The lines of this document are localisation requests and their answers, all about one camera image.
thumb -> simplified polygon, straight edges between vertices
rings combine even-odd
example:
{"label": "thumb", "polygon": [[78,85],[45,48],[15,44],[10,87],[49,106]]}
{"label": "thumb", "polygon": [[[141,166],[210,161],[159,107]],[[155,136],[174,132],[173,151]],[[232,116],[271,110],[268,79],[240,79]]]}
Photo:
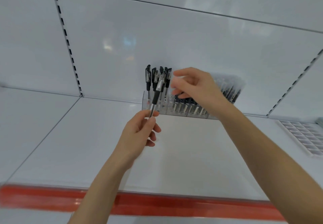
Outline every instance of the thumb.
{"label": "thumb", "polygon": [[150,117],[147,120],[147,122],[145,123],[145,125],[143,126],[143,128],[140,131],[140,134],[142,135],[144,140],[146,140],[149,137],[150,132],[154,128],[155,124],[156,124],[156,118],[155,117]]}
{"label": "thumb", "polygon": [[194,85],[189,84],[182,78],[173,77],[172,88],[180,89],[181,91],[184,91],[186,94],[189,94],[190,96],[192,96],[192,93],[194,93],[194,90],[196,87]]}

left hand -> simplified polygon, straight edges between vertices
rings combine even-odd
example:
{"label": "left hand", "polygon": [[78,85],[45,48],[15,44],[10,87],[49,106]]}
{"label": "left hand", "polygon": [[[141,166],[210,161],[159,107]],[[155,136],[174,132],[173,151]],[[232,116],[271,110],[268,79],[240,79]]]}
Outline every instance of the left hand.
{"label": "left hand", "polygon": [[151,118],[145,119],[149,114],[149,110],[143,110],[137,112],[128,121],[113,151],[117,158],[123,160],[127,169],[132,167],[133,162],[139,157],[145,146],[153,147],[155,145],[153,142],[156,140],[155,132],[159,133],[162,131],[158,124],[156,124],[155,118],[159,115],[159,112],[154,111]]}

forearm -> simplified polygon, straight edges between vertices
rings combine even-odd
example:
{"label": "forearm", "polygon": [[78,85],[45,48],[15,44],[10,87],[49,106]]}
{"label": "forearm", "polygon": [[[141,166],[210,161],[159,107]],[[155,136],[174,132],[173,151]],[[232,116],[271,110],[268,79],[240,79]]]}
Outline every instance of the forearm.
{"label": "forearm", "polygon": [[256,181],[286,220],[322,221],[320,186],[232,104],[218,117]]}
{"label": "forearm", "polygon": [[68,224],[106,224],[126,167],[112,155],[92,182]]}

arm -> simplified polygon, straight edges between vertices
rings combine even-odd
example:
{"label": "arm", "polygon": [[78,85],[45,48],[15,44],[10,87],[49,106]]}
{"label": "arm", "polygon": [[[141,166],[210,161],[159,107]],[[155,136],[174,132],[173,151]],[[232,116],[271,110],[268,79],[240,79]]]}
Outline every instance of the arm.
{"label": "arm", "polygon": [[175,71],[171,87],[192,97],[223,124],[251,173],[289,223],[323,222],[323,190],[287,153],[229,103],[209,73]]}
{"label": "arm", "polygon": [[145,146],[154,146],[161,132],[150,111],[138,112],[125,126],[113,153],[92,182],[78,210],[68,224],[106,224],[124,173],[131,168]]}

hand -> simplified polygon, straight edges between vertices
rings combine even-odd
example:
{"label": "hand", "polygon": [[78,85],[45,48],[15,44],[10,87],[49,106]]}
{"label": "hand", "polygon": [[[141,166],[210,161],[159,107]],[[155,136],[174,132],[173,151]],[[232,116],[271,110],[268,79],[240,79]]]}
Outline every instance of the hand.
{"label": "hand", "polygon": [[153,147],[155,145],[153,142],[156,140],[155,132],[161,132],[155,118],[159,112],[155,111],[153,117],[145,119],[149,114],[149,110],[143,110],[137,112],[128,121],[113,151],[113,154],[117,155],[116,158],[122,160],[127,169],[132,167],[133,162],[139,157],[145,146]]}
{"label": "hand", "polygon": [[178,95],[184,92],[178,98],[192,97],[214,116],[218,116],[221,110],[231,105],[208,72],[189,67],[176,70],[173,75],[171,87],[175,89],[172,94]]}

